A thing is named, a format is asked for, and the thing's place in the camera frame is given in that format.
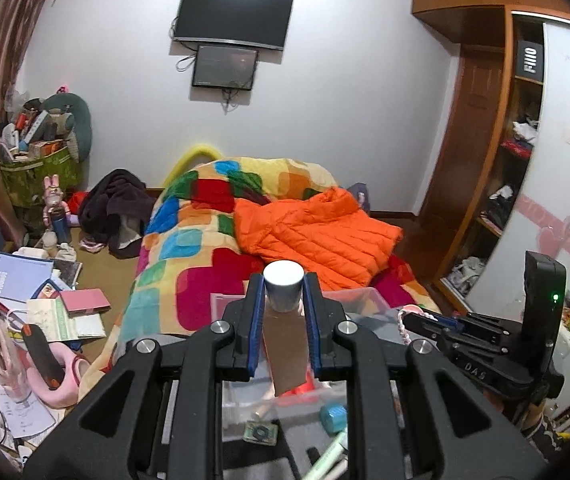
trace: blue book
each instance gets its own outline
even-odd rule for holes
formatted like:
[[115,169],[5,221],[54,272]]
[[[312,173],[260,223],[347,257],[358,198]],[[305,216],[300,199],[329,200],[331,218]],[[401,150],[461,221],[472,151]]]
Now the blue book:
[[0,298],[26,303],[51,278],[52,260],[0,253]]

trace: brown cardboard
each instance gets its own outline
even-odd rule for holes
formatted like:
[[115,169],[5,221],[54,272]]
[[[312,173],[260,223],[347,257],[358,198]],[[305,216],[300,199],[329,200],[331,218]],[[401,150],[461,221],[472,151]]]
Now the brown cardboard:
[[266,301],[262,338],[276,396],[305,383],[309,362],[305,317],[297,310],[276,312]]

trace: television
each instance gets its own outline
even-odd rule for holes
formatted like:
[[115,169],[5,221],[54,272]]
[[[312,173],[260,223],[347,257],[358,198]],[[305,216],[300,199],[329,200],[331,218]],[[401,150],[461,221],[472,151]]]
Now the television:
[[258,51],[223,45],[200,45],[192,86],[251,90]]
[[182,0],[174,40],[283,50],[294,0]]

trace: bed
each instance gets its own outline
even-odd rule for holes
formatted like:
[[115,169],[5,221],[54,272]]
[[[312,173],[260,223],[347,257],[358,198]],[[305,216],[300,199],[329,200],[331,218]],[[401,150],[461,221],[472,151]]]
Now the bed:
[[[244,294],[264,263],[242,254],[234,237],[234,201],[264,205],[306,200],[338,183],[318,164],[288,158],[227,158],[175,178],[159,196],[142,241],[129,302],[82,378],[84,395],[124,352],[127,341],[158,333],[189,335],[211,322],[212,294]],[[391,306],[436,304],[404,261],[391,255],[375,286]]]

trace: orange jacket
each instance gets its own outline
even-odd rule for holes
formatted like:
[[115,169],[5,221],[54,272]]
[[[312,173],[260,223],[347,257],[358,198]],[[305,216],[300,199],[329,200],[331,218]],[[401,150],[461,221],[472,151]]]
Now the orange jacket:
[[402,238],[401,228],[370,218],[349,191],[337,187],[309,200],[264,206],[239,198],[234,225],[245,253],[297,262],[318,274],[323,290],[369,285]]

